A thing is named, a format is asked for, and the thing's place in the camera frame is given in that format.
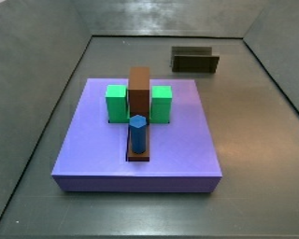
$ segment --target green block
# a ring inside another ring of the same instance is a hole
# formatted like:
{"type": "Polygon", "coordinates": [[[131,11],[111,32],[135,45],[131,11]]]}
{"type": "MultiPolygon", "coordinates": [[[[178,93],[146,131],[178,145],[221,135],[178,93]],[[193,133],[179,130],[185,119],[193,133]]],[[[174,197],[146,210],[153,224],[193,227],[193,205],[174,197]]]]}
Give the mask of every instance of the green block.
{"type": "Polygon", "coordinates": [[[170,123],[173,97],[170,86],[153,87],[151,123],[170,123]]]}
{"type": "Polygon", "coordinates": [[[171,86],[153,87],[153,104],[171,104],[174,98],[171,86]]]}
{"type": "Polygon", "coordinates": [[[106,90],[106,98],[124,98],[127,87],[124,85],[108,85],[106,90]]]}
{"type": "Polygon", "coordinates": [[[124,85],[107,86],[106,104],[108,121],[111,123],[127,123],[130,113],[127,106],[127,87],[124,85]]]}

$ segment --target purple platform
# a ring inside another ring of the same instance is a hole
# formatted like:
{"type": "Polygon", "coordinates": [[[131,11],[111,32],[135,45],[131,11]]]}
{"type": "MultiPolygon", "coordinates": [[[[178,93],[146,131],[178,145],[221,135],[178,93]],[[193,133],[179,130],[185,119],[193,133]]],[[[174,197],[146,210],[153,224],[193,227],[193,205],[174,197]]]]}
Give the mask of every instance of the purple platform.
{"type": "Polygon", "coordinates": [[[170,124],[151,124],[151,161],[127,162],[129,124],[110,124],[107,85],[91,78],[76,108],[52,176],[67,191],[213,192],[222,178],[194,80],[153,79],[173,86],[170,124]]]}

